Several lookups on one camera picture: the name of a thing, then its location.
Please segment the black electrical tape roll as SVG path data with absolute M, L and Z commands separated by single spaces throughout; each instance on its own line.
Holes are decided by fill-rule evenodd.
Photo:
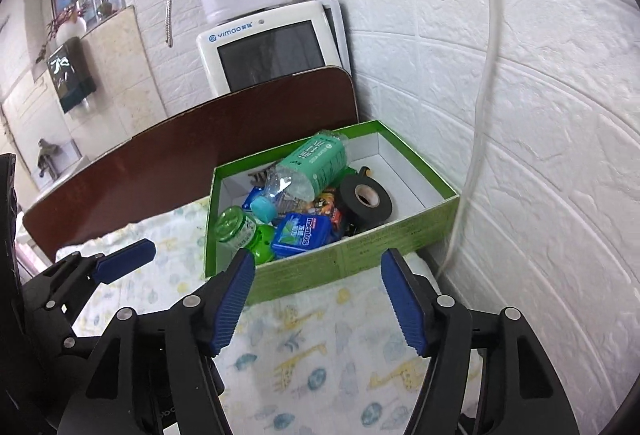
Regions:
M 366 174 L 347 175 L 337 188 L 337 196 L 338 207 L 358 233 L 381 226 L 393 212 L 388 192 Z

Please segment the blue playing card box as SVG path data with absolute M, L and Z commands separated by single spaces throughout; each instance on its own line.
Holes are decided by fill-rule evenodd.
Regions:
M 334 188 L 324 190 L 314 201 L 305 206 L 305 214 L 326 216 L 331 223 L 331 235 L 334 239 L 341 238 L 345 230 L 345 217 L 338 207 Z

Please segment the brown hair claw clip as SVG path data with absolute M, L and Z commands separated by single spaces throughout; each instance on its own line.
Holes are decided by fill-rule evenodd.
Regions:
M 274 169 L 274 165 L 270 164 L 262 169 L 253 170 L 247 174 L 248 178 L 250 178 L 250 184 L 253 187 L 263 188 Z

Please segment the green label plastic bottle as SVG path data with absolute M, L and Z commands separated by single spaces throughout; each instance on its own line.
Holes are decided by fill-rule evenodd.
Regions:
M 344 134 L 317 132 L 267 170 L 262 191 L 250 202 L 252 214 L 270 224 L 301 212 L 347 167 L 348 143 Z

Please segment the blue medicine box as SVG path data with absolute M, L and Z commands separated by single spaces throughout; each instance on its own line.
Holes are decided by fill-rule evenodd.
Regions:
M 250 192 L 248 192 L 248 195 L 242 203 L 242 210 L 245 210 L 245 212 L 249 212 L 250 206 L 252 205 L 254 200 L 258 198 L 258 196 L 261 196 L 263 191 L 263 187 L 253 187 L 252 189 L 250 189 Z

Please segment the green round jar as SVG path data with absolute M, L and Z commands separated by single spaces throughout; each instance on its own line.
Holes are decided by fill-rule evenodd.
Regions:
M 217 218 L 214 235 L 218 244 L 232 254 L 244 249 L 254 256 L 256 265 L 264 265 L 276 258 L 271 243 L 276 230 L 271 225 L 256 221 L 241 207 L 227 207 Z

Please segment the giraffe print white cloth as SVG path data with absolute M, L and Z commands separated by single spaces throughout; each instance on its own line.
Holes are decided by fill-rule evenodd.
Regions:
M 102 285 L 75 332 L 104 331 L 120 308 L 163 311 L 204 282 L 209 202 L 199 199 L 81 244 L 110 254 L 151 240 L 155 259 Z M 216 357 L 237 434 L 400 434 L 427 362 L 405 342 L 377 269 L 247 307 Z

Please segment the metal faucet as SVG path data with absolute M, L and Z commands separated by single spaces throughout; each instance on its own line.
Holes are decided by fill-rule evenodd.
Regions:
M 62 152 L 61 147 L 43 138 L 38 140 L 38 147 L 38 176 L 43 178 L 44 175 L 48 174 L 52 180 L 57 180 L 60 177 L 60 173 L 58 173 L 58 169 L 54 164 L 54 158 Z

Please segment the blue floss box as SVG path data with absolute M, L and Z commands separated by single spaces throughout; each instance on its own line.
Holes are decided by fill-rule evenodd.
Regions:
M 289 213 L 274 233 L 271 251 L 278 259 L 305 254 L 324 247 L 330 241 L 331 231 L 328 216 Z

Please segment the green cardboard box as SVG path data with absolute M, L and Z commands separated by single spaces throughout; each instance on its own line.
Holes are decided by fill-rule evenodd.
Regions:
M 314 143 L 302 139 L 254 153 L 213 171 L 204 269 L 222 273 L 241 247 L 256 253 L 248 301 L 272 301 L 378 266 L 382 254 L 407 254 L 444 239 L 459 197 L 423 158 L 379 121 L 340 129 L 347 162 L 320 193 L 304 202 L 280 198 L 264 224 L 249 206 L 257 199 L 250 172 Z

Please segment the white appliance with screen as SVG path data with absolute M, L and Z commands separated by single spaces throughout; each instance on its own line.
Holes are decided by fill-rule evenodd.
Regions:
M 352 70 L 338 0 L 255 12 L 201 33 L 196 46 L 215 98 L 325 66 Z

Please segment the dark green wall pouch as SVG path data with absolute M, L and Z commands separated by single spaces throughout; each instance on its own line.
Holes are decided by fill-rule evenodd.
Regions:
M 79 37 L 67 39 L 58 47 L 48 58 L 47 67 L 64 114 L 96 92 Z

